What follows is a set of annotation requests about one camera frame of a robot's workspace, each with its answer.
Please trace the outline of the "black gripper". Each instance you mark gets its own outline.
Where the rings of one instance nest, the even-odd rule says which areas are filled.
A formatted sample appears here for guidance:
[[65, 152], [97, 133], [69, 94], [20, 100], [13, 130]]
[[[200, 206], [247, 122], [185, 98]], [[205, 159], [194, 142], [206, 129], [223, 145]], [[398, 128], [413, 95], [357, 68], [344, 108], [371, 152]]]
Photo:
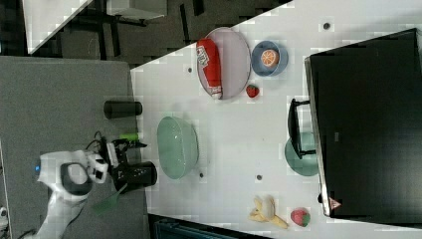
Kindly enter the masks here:
[[151, 161], [129, 163], [126, 152], [129, 149], [146, 147], [139, 140], [127, 138], [115, 139], [106, 145], [108, 173], [112, 178], [114, 187], [121, 194], [153, 186], [157, 182], [157, 170]]

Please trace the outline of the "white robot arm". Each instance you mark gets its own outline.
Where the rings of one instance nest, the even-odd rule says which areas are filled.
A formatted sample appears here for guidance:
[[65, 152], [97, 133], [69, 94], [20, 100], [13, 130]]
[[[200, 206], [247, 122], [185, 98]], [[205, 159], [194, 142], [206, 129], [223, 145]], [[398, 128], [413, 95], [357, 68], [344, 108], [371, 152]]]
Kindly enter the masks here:
[[47, 215], [36, 232], [19, 239], [62, 239], [67, 227], [81, 214], [95, 184], [112, 180], [116, 193], [95, 204], [93, 210], [103, 214], [114, 208], [124, 193], [152, 186], [157, 170], [150, 162], [130, 164], [126, 152], [144, 144], [138, 140], [118, 138], [96, 140], [98, 148], [56, 151], [40, 156], [38, 181], [51, 190]]

